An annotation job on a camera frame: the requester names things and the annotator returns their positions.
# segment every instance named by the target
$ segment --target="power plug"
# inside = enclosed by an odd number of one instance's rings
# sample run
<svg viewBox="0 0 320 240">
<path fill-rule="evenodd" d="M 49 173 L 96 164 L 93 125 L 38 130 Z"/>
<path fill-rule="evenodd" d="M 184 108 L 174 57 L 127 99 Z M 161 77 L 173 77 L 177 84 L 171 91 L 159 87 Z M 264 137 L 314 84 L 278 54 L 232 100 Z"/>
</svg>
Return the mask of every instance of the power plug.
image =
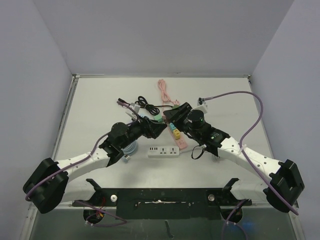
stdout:
<svg viewBox="0 0 320 240">
<path fill-rule="evenodd" d="M 152 146 L 148 149 L 148 158 L 151 159 L 172 159 L 180 155 L 178 146 Z"/>
</svg>

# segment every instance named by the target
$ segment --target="robotic arm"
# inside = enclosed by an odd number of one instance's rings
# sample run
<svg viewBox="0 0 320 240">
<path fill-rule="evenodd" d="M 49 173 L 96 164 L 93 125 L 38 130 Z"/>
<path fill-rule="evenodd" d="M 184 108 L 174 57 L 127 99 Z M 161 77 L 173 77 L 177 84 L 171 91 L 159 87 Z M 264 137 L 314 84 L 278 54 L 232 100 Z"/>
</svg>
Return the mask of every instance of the robotic arm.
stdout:
<svg viewBox="0 0 320 240">
<path fill-rule="evenodd" d="M 164 111 L 163 114 L 167 123 L 173 123 L 179 131 L 184 132 L 189 138 L 198 142 L 200 146 L 203 146 L 204 151 L 212 153 L 217 157 L 229 159 L 242 168 L 256 174 L 242 154 L 239 143 L 233 137 L 229 136 L 229 134 L 207 123 L 202 111 L 192 109 L 186 102 L 178 108 Z M 64 196 L 66 186 L 70 181 L 95 169 L 105 168 L 115 164 L 124 155 L 121 149 L 141 136 L 156 139 L 166 127 L 167 124 L 158 123 L 147 117 L 139 117 L 130 124 L 118 122 L 112 126 L 107 139 L 99 145 L 94 152 L 56 162 L 51 158 L 43 160 L 23 186 L 23 191 L 43 214 L 54 209 L 62 199 L 64 202 L 77 200 L 69 199 L 70 197 L 66 197 L 67 194 Z M 297 165 L 290 160 L 281 162 L 276 159 L 267 158 L 249 148 L 245 148 L 245 152 L 263 176 L 267 178 L 277 192 L 292 206 L 305 187 Z M 85 158 L 87 158 L 85 161 L 77 164 L 78 161 Z M 61 172 L 54 177 L 49 177 L 57 171 Z M 95 191 L 100 191 L 98 196 L 103 196 L 104 193 L 99 189 L 99 186 L 95 186 L 93 180 L 90 183 L 94 186 Z M 252 199 L 268 201 L 281 212 L 286 213 L 289 211 L 289 208 L 279 200 L 265 183 L 244 182 L 233 178 L 222 191 L 218 190 L 218 192 L 219 194 L 221 193 L 219 196 L 220 204 L 227 202 L 234 204 L 237 203 L 236 201 L 238 200 Z M 97 198 L 92 200 L 92 204 L 95 204 L 97 202 L 96 200 Z"/>
</svg>

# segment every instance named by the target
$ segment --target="wall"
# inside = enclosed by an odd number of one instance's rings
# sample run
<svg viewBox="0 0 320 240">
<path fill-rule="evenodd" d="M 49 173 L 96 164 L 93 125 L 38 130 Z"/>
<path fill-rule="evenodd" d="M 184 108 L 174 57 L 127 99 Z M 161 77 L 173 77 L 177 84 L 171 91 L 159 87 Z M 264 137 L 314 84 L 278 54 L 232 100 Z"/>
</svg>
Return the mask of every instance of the wall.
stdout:
<svg viewBox="0 0 320 240">
<path fill-rule="evenodd" d="M 293 2 L 33 1 L 72 73 L 155 77 L 251 74 Z"/>
<path fill-rule="evenodd" d="M 52 153 L 71 73 L 31 0 L 1 0 L 0 33 L 0 239 L 16 240 L 22 187 Z"/>
<path fill-rule="evenodd" d="M 319 13 L 319 0 L 295 0 L 252 77 L 274 155 L 295 161 L 302 174 L 298 202 L 307 240 L 319 239 L 320 225 Z"/>
</svg>

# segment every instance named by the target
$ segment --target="green block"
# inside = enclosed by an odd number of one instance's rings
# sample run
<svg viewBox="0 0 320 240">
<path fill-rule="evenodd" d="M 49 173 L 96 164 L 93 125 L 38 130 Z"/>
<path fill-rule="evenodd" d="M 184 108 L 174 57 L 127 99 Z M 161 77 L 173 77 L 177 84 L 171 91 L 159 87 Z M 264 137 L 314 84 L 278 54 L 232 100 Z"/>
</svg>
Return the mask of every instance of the green block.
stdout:
<svg viewBox="0 0 320 240">
<path fill-rule="evenodd" d="M 156 120 L 159 123 L 162 123 L 164 120 L 162 119 L 162 115 L 158 114 L 156 116 L 153 117 L 154 120 Z"/>
</svg>

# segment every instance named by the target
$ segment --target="power socket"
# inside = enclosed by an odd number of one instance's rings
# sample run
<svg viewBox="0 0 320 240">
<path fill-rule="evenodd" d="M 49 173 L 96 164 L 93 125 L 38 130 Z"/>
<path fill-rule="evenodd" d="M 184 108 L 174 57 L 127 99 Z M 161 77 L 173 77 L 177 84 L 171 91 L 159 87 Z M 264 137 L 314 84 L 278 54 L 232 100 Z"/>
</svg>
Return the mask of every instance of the power socket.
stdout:
<svg viewBox="0 0 320 240">
<path fill-rule="evenodd" d="M 178 146 L 152 146 L 148 149 L 148 158 L 151 159 L 172 159 L 180 155 Z"/>
</svg>

